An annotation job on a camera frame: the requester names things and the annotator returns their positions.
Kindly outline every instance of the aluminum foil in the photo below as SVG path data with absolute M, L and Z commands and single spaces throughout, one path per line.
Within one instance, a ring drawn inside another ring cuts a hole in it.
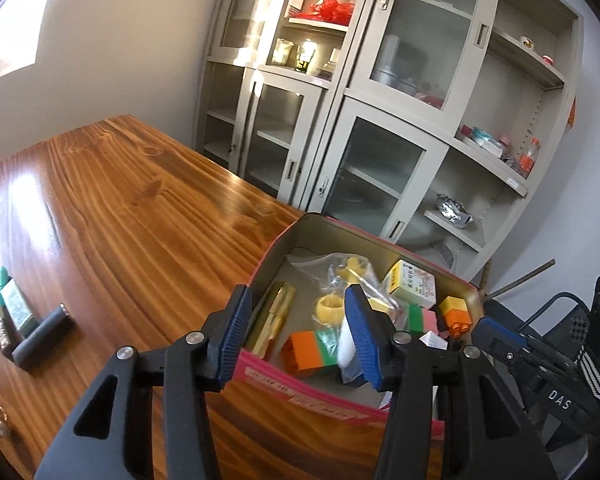
M 436 208 L 442 213 L 443 217 L 459 229 L 464 229 L 469 222 L 474 221 L 474 218 L 464 208 L 464 205 L 449 198 L 447 195 L 438 194 Z

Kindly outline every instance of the wood grain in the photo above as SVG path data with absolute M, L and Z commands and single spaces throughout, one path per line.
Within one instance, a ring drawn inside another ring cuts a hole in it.
M 44 317 L 77 329 L 32 373 L 0 354 L 0 449 L 25 479 L 117 348 L 166 346 L 224 307 L 300 212 L 130 116 L 0 163 L 0 265 Z M 161 391 L 155 477 L 166 477 Z M 233 381 L 207 396 L 225 479 L 368 479 L 382 430 L 349 426 Z M 430 478 L 440 474 L 439 448 Z

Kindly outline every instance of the wall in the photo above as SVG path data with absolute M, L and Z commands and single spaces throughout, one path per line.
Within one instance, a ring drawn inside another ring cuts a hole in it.
M 190 144 L 215 0 L 48 0 L 32 66 L 0 78 L 0 160 L 133 114 Z
M 584 0 L 565 0 L 584 16 L 575 126 L 563 137 L 538 191 L 492 259 L 490 290 L 545 261 L 556 265 L 498 299 L 525 319 L 568 290 L 590 305 L 600 276 L 600 23 Z M 561 300 L 536 326 L 544 331 L 573 303 Z

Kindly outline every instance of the cabinet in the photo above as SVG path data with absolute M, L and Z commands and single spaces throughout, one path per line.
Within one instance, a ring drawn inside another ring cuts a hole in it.
M 282 202 L 472 279 L 567 129 L 582 17 L 562 0 L 339 0 L 355 3 L 347 25 L 296 16 L 316 1 L 222 0 L 195 147 Z M 298 72 L 307 42 L 315 53 Z M 538 161 L 523 176 L 463 126 L 504 134 L 512 160 L 535 137 Z M 438 194 L 474 221 L 450 224 Z

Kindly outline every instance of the window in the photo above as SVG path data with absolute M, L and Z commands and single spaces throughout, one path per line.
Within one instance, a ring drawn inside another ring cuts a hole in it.
M 36 62 L 46 0 L 6 0 L 0 7 L 0 76 Z

